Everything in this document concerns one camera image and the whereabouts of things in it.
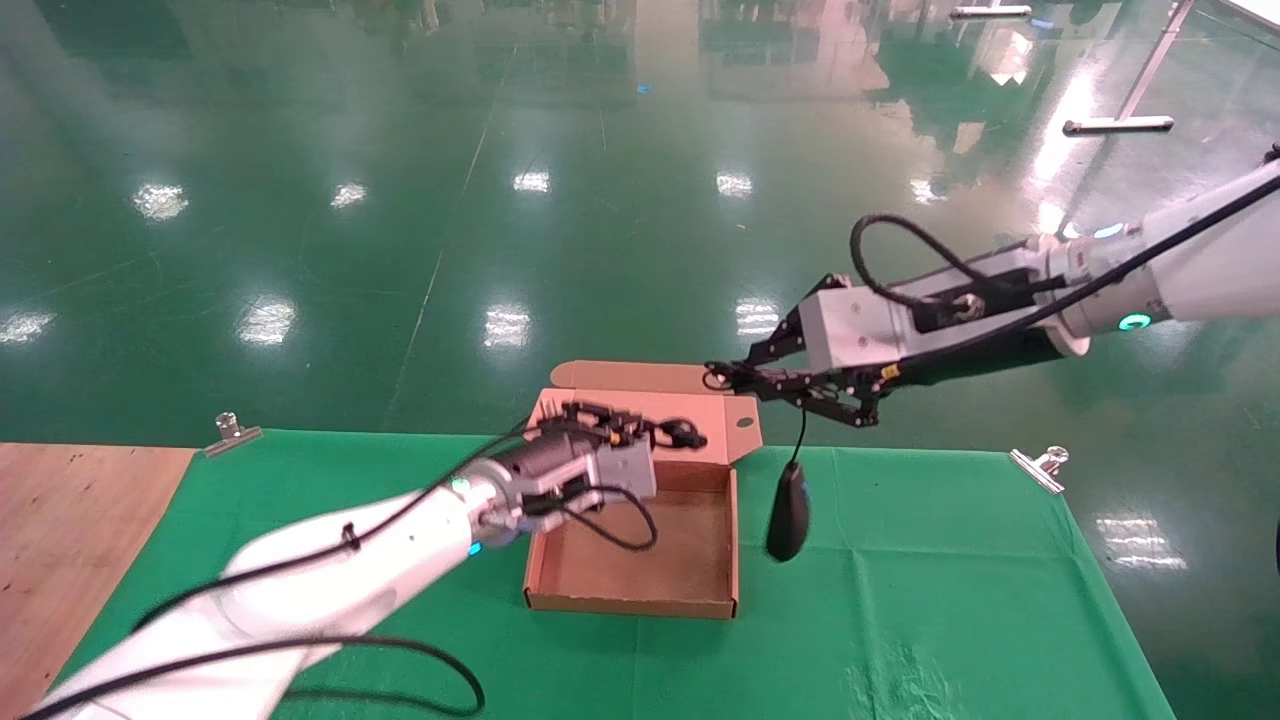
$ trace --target black computer mouse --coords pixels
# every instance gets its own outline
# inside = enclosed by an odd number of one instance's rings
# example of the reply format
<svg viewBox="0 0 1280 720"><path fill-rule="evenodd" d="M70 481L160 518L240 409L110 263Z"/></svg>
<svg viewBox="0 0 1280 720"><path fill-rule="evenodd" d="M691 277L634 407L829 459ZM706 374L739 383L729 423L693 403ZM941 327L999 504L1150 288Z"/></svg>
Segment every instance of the black computer mouse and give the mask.
<svg viewBox="0 0 1280 720"><path fill-rule="evenodd" d="M800 552L809 537L809 486L804 480L804 468L792 460L782 469L778 492L773 496L769 512L769 532L764 550L769 557L786 562Z"/></svg>

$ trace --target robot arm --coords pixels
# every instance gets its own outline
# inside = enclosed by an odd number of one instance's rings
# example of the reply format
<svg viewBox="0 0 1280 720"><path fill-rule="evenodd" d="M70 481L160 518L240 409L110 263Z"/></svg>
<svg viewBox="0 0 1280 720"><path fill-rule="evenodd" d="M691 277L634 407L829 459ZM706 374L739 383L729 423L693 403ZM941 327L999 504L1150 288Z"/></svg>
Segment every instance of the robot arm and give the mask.
<svg viewBox="0 0 1280 720"><path fill-rule="evenodd" d="M687 420L653 423L585 404L566 404L563 415L539 421L536 432L512 450L472 459L429 492L320 515L255 539L224 577L339 541L342 550L188 597L70 676L27 717L265 719L297 673L339 650L324 638L367 633L481 546L549 530L620 497L639 505L657 492L655 442L707 443ZM657 539L652 521L650 530L653 538L636 550ZM282 647L95 692L165 664L264 643ZM76 700L86 692L95 697Z"/></svg>
<svg viewBox="0 0 1280 720"><path fill-rule="evenodd" d="M1280 160L1268 156L1134 223L1065 242L1034 237L891 288L865 274L860 233L876 222L914 225L864 218L850 245L867 284L824 277L745 360L708 363L705 382L861 428L899 387L1080 356L1094 334L1162 320L1277 315L1280 202L1265 201L1277 188ZM808 372L762 368L801 351Z"/></svg>

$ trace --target black wire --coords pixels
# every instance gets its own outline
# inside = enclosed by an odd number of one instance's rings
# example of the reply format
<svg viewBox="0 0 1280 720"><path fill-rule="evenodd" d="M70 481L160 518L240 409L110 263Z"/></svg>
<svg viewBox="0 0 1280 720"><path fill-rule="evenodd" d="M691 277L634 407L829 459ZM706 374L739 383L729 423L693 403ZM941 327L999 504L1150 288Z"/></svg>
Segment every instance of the black wire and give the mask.
<svg viewBox="0 0 1280 720"><path fill-rule="evenodd" d="M1089 297L1091 295L1103 290L1105 287L1120 282L1125 275L1128 275L1133 270L1140 268L1142 265L1146 265L1155 258L1158 258L1160 255L1164 255L1165 252L1169 252L1170 250L1178 247L1179 245L1192 240L1193 237L1212 228L1213 225L1221 223L1222 220L1230 218L1231 215L1243 211L1249 205L1258 202L1260 200L1271 195L1276 190L1280 190L1280 176L1271 178L1270 181L1236 197L1235 200L1228 202L1226 205L1222 205L1217 210L1213 210L1212 213L1208 213L1204 217L1189 223L1183 229L1152 245L1151 247L1147 247L1142 252L1135 254L1133 258L1129 258L1124 263L1120 263L1115 268L1111 268L1110 270L1102 273L1093 281L1084 283L1083 286L1064 295L1062 297L1055 300L1053 302L1044 305L1039 310L1024 315L1006 325L995 328L979 336L974 336L969 340L957 342L952 346L940 347L937 350L922 352L919 355L902 360L901 363L897 364L897 369L901 374L908 375L909 373L920 370L922 368L925 368L929 364L946 360L957 354L968 352L975 347L979 347L1002 336L1021 332L1046 318L1050 318L1052 315L1061 313L1062 310L1066 310L1068 307L1075 305L1076 302L1080 302L1085 297Z"/></svg>
<svg viewBox="0 0 1280 720"><path fill-rule="evenodd" d="M620 538L618 536L611 533L609 530L605 530L600 525L595 524L593 520L585 518L582 514L576 512L573 510L570 510L568 507L566 507L563 505L561 505L561 507L559 507L561 512L568 515L570 518L577 520L579 523L582 523L593 533L600 536L602 538L612 542L613 544L616 544L616 546L618 546L618 547L621 547L623 550L631 550L631 551L639 552L639 551L643 551L643 550L649 550L653 546L658 544L658 525L657 525L657 523L653 521L653 514L649 512L649 509L645 507L643 502L640 502L640 498L636 497L636 493L628 491L625 487L620 487L620 486L591 486L591 487L586 488L586 491L588 492L596 491L596 492L600 492L600 493L613 493L613 495L621 495L622 497L625 497L627 500L627 502L630 502L631 505L634 505L635 509L640 511L640 516L644 518L645 525L649 525L649 539L646 539L644 542L639 542L639 543L625 541L625 539Z"/></svg>
<svg viewBox="0 0 1280 720"><path fill-rule="evenodd" d="M796 448L791 451L791 460L787 461L787 465L795 462L796 457L800 457L800 446L804 445L804 432L808 427L809 427L809 411L805 410L804 407L800 407L800 437L796 438Z"/></svg>
<svg viewBox="0 0 1280 720"><path fill-rule="evenodd" d="M457 465L454 465L448 473L444 473L435 482L433 482L429 486L426 486L425 488L422 488L417 495L415 495L412 498L410 498L408 502L406 502L403 506L401 506L399 510L392 512L390 515L387 516L387 519L384 519L381 523L378 523L372 528L370 528L370 529L367 529L367 530L365 530L362 533L358 533L358 534L355 534L355 533L348 534L348 536L343 537L342 542L339 542L339 543L337 543L334 546L326 547L324 550L317 550L317 551L311 552L308 555L301 555L298 557L293 557L293 559L289 559L289 560L282 560L279 562L273 562L270 565L264 565L261 568L255 568L252 570L244 570L243 573L236 573L234 575L224 575L221 578L210 580L207 583L201 583L201 584L198 584L196 587L188 588L188 589L186 589L186 591L183 591L183 592L180 592L180 593L178 593L178 594L175 594L175 596L173 596L173 597L163 601L161 603L156 605L155 607L152 607L151 610L148 610L146 614L143 614L142 618L138 619L138 621L133 625L133 632L138 632L141 628L148 625L151 621L154 621L160 615L168 612L169 610L172 610L173 607L180 605L182 602L186 602L186 601L191 600L192 597L196 597L197 594L201 594L201 593L205 593L205 592L209 592L209 591L212 591L212 589L218 589L218 588L225 588L225 587L236 585L236 584L243 583L246 580L252 580L255 578L261 578L261 577L265 577L265 575L271 575L271 574L275 574L275 573L282 573L284 570L291 570L291 569L298 568L301 565L310 565L312 562L316 562L316 561L324 560L326 557L332 557L334 555L338 555L338 553L340 553L340 552L343 552L346 550L358 550L360 546L364 542L369 541L370 538L372 538L378 533L381 533L383 530L385 530L393 523L396 523L397 520L399 520L401 518L403 518L410 510L412 510L420 502L422 502L424 500L426 500L426 496L430 495L431 491L434 491L435 488L438 488L439 486L444 484L451 478L453 478L453 475L457 474L463 468L466 468L468 462L471 462L472 460L483 456L484 454L489 452L490 450L493 450L494 447L502 445L503 442L509 441L509 439L512 439L515 437L518 437L518 436L524 434L525 433L525 428L527 427L527 424L529 424L529 419L525 418L524 420L521 420L520 423L517 423L515 427L512 427L512 429L508 430L507 433L504 433L504 434L502 434L502 436L499 436L499 437L497 437L497 438L494 438L494 439L492 439L492 441L481 445L479 448L476 448L474 452L471 452L471 455L468 455L465 460L462 460L461 462L458 462Z"/></svg>
<svg viewBox="0 0 1280 720"><path fill-rule="evenodd" d="M709 382L707 382L708 378L714 377L714 375L716 375L714 370L707 370L705 373L703 373L703 387L704 388L707 388L707 389L709 389L712 392L724 392L727 389L733 389L728 384L714 384L713 386Z"/></svg>
<svg viewBox="0 0 1280 720"><path fill-rule="evenodd" d="M230 650L221 650L218 652L209 652L205 655L197 655L195 657L184 657L182 660L174 660L173 662L165 662L164 665L156 665L154 667L147 667L145 670L138 670L136 673L129 673L128 675L120 675L111 680L99 683L79 691L78 693L70 694L51 702L38 710L35 710L27 715L18 717L17 720L46 720L63 711L70 710L78 705L83 705L92 700L100 698L102 696L131 688L133 685L140 685L154 680L161 675L168 675L170 673L177 673L179 670L187 670L200 665L209 665L211 662L220 662L223 660L232 660L236 657L244 657L247 655L259 655L262 652L274 652L278 650L288 650L291 647L314 647L325 644L364 644L364 646L379 646L379 647L396 647L401 650L408 650L421 655L431 656L440 662L444 662L451 669L453 669L463 680L471 685L471 693L475 696L475 707L451 707L444 705L438 705L435 702L428 702L433 708L451 715L453 717L470 717L477 715L484 710L484 688L480 687L480 679L476 678L475 673L470 667L462 664L461 660L444 652L443 650L426 644L417 641L411 641L406 638L389 638L380 635L330 635L330 637L316 637L316 638L289 638L283 641L270 641L256 644L247 644L242 647L234 647Z"/></svg>
<svg viewBox="0 0 1280 720"><path fill-rule="evenodd" d="M952 252L950 247L942 243L942 241L933 237L932 234L929 234L928 231L925 231L920 225L915 224L914 222L901 215L892 215L888 213L863 215L861 218L859 218L856 223L854 223L854 228L849 232L849 256L854 261L854 270L858 273L858 277L863 281L863 283L867 286L868 290L870 290L872 292L886 300L897 302L899 305L904 305L906 307L916 310L923 310L923 309L937 307L938 301L925 297L914 297L910 295L904 295L901 292L888 288L887 286L877 281L874 275L872 275L872 272L867 268L867 260L863 258L863 234L867 232L867 228L876 224L897 225L905 229L906 232L915 236L920 242L927 245L929 250L933 250L933 252L936 252L938 256L946 260L947 265L951 265L952 268L963 273L965 277L983 286L988 291L1001 292L1007 295L1014 292L1043 292L1044 290L1053 290L1061 287L1061 283L1059 281L1042 281L1038 283L1029 283L1025 286L1012 286L997 281L989 275L986 275L973 269L966 260L961 259L959 255Z"/></svg>

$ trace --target metal clip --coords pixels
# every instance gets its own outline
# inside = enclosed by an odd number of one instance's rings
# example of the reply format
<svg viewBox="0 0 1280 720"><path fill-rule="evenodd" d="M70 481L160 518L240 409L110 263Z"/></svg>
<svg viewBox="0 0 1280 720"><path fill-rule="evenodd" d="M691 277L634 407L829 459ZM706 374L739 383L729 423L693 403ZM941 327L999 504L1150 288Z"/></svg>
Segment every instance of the metal clip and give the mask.
<svg viewBox="0 0 1280 720"><path fill-rule="evenodd" d="M1061 495L1064 489L1062 484L1053 479L1057 475L1057 469L1061 468L1071 455L1066 452L1065 447L1052 446L1044 451L1036 460L1032 460L1020 450L1012 450L1009 456L1018 462L1018 466L1027 471L1033 480L1039 483L1039 486L1047 489L1052 495Z"/></svg>
<svg viewBox="0 0 1280 720"><path fill-rule="evenodd" d="M251 439L262 437L262 428L241 428L239 420L236 419L234 413L223 413L221 415L214 418L214 425L218 427L218 434L223 436L223 439L206 447L204 451L205 457L215 457L233 447L238 447Z"/></svg>

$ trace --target cardboard box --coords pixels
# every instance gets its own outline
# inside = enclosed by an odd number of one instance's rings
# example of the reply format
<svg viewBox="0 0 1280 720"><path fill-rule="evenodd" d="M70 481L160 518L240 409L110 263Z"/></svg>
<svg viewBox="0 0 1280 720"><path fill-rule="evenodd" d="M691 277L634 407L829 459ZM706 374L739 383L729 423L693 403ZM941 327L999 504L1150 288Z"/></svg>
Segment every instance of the cardboard box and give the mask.
<svg viewBox="0 0 1280 720"><path fill-rule="evenodd" d="M552 372L536 407L582 400L686 418L707 436L701 450L655 448L658 495L645 501L658 544L620 548L568 521L534 536L525 602L534 610L730 619L737 615L737 475L731 462L760 447L754 397L703 387L699 365L575 360ZM614 503L593 518L614 534L644 538L634 507Z"/></svg>

